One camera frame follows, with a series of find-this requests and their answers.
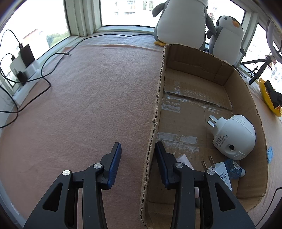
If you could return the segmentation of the white USB charger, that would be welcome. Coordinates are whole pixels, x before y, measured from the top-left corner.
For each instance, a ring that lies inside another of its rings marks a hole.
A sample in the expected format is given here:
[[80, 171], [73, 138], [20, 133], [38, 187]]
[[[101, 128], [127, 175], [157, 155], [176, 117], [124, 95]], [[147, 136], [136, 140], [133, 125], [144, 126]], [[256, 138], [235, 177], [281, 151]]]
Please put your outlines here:
[[212, 156], [209, 156], [208, 159], [209, 159], [209, 162], [211, 164], [211, 166], [209, 168], [207, 167], [205, 161], [201, 162], [204, 170], [207, 170], [207, 169], [214, 170], [220, 176], [220, 178], [225, 182], [225, 184], [228, 186], [228, 188], [231, 191], [233, 191], [225, 163], [224, 162], [214, 163]]

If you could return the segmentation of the small clear blue bottle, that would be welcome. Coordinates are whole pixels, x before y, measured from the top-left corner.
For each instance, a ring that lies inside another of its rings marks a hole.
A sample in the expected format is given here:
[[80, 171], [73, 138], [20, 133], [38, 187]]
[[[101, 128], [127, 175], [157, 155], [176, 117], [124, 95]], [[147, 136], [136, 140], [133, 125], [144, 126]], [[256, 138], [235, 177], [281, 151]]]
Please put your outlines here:
[[239, 179], [240, 177], [245, 176], [246, 171], [240, 165], [231, 159], [227, 159], [224, 162], [226, 170], [230, 179]]

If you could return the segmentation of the white dome plug device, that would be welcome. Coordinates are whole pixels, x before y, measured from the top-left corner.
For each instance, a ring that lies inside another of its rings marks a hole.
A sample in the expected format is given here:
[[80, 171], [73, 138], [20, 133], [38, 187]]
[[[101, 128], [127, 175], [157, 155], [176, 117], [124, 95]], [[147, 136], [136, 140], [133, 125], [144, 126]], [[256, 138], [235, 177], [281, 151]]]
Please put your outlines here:
[[213, 145], [226, 157], [242, 160], [254, 149], [255, 129], [243, 115], [233, 115], [228, 120], [210, 115], [207, 123], [212, 127]]

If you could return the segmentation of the white cream tube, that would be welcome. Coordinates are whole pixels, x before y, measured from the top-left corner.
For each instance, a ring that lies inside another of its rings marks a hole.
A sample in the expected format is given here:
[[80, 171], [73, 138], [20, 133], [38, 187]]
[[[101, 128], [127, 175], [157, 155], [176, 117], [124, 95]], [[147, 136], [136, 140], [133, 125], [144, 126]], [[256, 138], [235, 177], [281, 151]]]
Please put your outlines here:
[[[184, 165], [188, 166], [190, 169], [194, 170], [192, 164], [190, 163], [190, 161], [188, 160], [187, 156], [185, 154], [179, 156], [177, 159], [176, 159], [177, 162], [181, 162], [183, 163]], [[198, 199], [199, 198], [199, 188], [198, 187], [195, 187], [195, 199]]]

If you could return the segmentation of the blue phone stand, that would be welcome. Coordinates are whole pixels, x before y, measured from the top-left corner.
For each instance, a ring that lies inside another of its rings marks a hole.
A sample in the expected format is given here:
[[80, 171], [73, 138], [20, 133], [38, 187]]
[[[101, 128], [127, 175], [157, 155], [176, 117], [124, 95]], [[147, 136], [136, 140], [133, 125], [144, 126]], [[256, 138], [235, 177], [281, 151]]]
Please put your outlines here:
[[268, 164], [271, 163], [273, 156], [274, 156], [273, 148], [270, 146], [267, 150], [267, 162], [268, 162]]

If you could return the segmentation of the yellow leaf-shaped fruit tray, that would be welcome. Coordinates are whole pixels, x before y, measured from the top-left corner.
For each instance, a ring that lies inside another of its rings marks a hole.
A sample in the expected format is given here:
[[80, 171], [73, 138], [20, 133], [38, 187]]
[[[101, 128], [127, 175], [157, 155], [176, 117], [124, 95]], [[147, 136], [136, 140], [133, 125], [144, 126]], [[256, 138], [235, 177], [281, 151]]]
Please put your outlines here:
[[259, 88], [260, 88], [260, 93], [262, 95], [263, 100], [269, 107], [269, 109], [277, 116], [281, 117], [281, 106], [278, 106], [277, 108], [274, 108], [273, 103], [271, 101], [270, 96], [267, 93], [266, 86], [264, 85], [265, 81], [263, 79], [259, 79]]

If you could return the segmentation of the black tripod stand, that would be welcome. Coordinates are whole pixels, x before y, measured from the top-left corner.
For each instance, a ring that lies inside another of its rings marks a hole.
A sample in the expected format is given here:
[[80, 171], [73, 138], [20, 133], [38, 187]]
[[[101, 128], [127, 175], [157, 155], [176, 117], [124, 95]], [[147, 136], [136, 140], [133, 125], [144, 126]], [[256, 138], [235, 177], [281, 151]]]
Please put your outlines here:
[[[248, 65], [248, 64], [253, 64], [254, 69], [250, 71], [251, 78], [249, 81], [249, 85], [252, 85], [257, 79], [259, 79], [267, 67], [271, 67], [271, 63], [272, 63], [271, 57], [272, 55], [269, 54], [269, 55], [266, 55], [265, 59], [244, 61], [240, 63], [243, 66]], [[258, 69], [256, 65], [257, 63], [263, 63], [263, 65]]]

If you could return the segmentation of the small plush penguin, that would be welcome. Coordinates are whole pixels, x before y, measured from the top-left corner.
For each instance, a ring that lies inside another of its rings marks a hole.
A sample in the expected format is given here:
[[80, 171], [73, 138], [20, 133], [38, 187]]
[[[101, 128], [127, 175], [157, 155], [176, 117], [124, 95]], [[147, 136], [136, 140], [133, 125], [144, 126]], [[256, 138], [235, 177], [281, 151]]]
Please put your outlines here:
[[220, 60], [234, 65], [240, 54], [246, 56], [242, 47], [244, 35], [242, 25], [231, 16], [220, 16], [215, 25], [216, 34], [207, 31], [209, 53]]

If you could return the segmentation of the cardboard box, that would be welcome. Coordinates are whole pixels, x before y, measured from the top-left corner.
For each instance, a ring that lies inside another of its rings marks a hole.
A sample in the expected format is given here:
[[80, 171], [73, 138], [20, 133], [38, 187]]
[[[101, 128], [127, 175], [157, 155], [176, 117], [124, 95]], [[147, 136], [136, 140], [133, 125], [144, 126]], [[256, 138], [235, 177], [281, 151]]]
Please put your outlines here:
[[174, 156], [186, 155], [201, 171], [202, 161], [210, 156], [215, 162], [226, 159], [212, 143], [209, 116], [229, 119], [235, 114], [246, 117], [256, 134], [254, 149], [239, 162], [246, 175], [232, 182], [235, 196], [250, 212], [265, 196], [268, 163], [265, 133], [248, 86], [231, 65], [209, 53], [179, 44], [164, 48], [140, 201], [140, 218], [147, 228], [170, 227], [175, 197], [161, 182], [155, 142], [162, 141]]

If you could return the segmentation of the large plush penguin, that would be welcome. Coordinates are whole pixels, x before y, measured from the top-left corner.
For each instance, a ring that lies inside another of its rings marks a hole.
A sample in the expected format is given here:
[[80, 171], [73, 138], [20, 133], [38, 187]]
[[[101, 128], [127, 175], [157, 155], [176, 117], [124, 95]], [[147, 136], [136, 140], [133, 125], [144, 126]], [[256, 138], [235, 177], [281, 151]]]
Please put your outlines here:
[[160, 19], [154, 28], [154, 44], [181, 44], [203, 50], [206, 43], [206, 28], [210, 35], [217, 31], [207, 14], [208, 1], [171, 0], [160, 3], [152, 10]]

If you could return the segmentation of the white power strip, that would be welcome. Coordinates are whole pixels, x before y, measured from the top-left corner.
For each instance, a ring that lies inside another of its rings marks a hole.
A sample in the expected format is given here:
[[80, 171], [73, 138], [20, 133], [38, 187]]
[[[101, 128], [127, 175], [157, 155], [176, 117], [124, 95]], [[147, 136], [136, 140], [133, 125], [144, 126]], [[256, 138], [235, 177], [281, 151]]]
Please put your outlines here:
[[12, 68], [12, 71], [13, 73], [16, 73], [16, 77], [18, 76], [18, 74], [20, 76], [23, 76], [24, 85], [20, 83], [21, 87], [15, 92], [13, 96], [16, 104], [18, 106], [21, 106], [31, 89], [41, 78], [40, 63], [38, 60], [35, 60], [28, 67], [26, 67], [25, 70]]

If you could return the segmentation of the pink towel mat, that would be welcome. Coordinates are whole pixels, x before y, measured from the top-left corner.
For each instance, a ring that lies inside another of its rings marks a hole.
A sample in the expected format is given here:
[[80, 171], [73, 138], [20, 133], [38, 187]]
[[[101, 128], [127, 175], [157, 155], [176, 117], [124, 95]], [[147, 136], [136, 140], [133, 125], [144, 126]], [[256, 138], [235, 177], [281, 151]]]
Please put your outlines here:
[[154, 118], [162, 48], [82, 45], [30, 93], [38, 95], [1, 135], [1, 183], [15, 214], [27, 219], [63, 170], [81, 171], [109, 153], [122, 156], [103, 192], [109, 228], [143, 228], [140, 196]]

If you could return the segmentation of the black plug adapter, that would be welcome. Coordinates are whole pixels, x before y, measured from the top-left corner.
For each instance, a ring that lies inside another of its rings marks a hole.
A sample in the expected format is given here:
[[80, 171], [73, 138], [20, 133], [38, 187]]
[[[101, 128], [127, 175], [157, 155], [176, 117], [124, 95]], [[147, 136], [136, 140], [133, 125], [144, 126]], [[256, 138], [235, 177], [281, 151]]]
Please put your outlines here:
[[16, 77], [22, 86], [24, 86], [24, 84], [26, 84], [28, 81], [27, 76], [22, 71], [18, 71], [18, 73], [16, 74]]

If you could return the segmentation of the white power bank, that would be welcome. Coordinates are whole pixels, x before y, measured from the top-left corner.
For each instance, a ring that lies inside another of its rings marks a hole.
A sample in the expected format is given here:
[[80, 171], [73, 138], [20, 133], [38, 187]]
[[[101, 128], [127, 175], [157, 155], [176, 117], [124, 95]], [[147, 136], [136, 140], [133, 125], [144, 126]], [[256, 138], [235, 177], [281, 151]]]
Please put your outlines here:
[[20, 56], [12, 61], [12, 63], [10, 64], [10, 69], [12, 70], [14, 75], [18, 74], [19, 71], [23, 72], [26, 69], [26, 66]]

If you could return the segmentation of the black power bank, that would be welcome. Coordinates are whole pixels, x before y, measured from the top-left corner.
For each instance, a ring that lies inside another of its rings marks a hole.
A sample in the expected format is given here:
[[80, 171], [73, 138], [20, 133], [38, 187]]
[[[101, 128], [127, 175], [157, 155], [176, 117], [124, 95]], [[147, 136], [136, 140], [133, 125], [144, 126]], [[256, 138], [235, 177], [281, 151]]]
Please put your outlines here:
[[21, 57], [25, 67], [28, 67], [30, 64], [32, 64], [35, 61], [30, 45], [28, 44], [23, 47], [23, 45], [20, 43], [19, 49], [20, 49], [19, 56]]

